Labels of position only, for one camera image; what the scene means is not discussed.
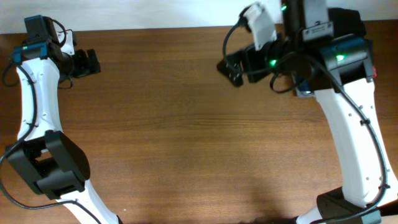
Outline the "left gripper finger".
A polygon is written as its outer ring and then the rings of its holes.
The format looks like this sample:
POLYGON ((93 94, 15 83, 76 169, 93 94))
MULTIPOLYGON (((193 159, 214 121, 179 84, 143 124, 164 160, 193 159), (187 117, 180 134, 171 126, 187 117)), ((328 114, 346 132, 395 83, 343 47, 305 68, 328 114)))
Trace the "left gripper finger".
POLYGON ((82 49, 77 50, 73 56, 74 60, 74 73, 73 76, 75 78, 81 78, 87 76, 90 72, 88 57, 86 52, 82 49))
POLYGON ((88 49, 86 52, 87 52, 87 56, 88 56, 90 74, 99 73, 101 71, 101 66, 98 61, 95 50, 88 49))

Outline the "black t-shirt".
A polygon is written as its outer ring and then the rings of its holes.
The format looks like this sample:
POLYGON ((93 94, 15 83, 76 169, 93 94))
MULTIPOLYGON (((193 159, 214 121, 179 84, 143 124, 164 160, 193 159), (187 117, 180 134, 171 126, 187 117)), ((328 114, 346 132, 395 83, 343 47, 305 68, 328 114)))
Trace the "black t-shirt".
POLYGON ((363 37, 367 34, 359 11, 333 7, 328 9, 328 15, 333 23, 335 38, 350 34, 363 37))

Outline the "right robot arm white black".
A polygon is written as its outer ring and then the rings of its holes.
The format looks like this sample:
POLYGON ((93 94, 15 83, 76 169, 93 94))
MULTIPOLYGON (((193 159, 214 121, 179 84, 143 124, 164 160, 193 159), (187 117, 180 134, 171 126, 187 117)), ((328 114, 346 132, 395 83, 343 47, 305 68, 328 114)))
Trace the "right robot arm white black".
POLYGON ((236 87, 244 79, 271 84, 291 75, 297 96, 314 97, 328 121, 343 184, 289 223, 380 223, 397 215, 397 177, 388 160, 375 107, 373 43, 358 11, 325 1, 281 2, 284 32, 265 5, 245 7, 235 28, 254 42, 224 54, 217 69, 236 87))

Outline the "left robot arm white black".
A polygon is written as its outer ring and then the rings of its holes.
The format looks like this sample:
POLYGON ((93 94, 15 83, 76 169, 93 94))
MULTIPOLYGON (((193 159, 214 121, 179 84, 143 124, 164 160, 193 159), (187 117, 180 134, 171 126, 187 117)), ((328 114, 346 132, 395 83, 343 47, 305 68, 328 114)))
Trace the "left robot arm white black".
POLYGON ((85 153, 64 134, 60 122, 58 86, 64 79, 99 73, 95 51, 75 50, 72 30, 29 34, 12 55, 22 118, 17 141, 2 160, 35 194, 47 196, 51 207, 66 206, 80 223, 120 223, 94 189, 85 153))

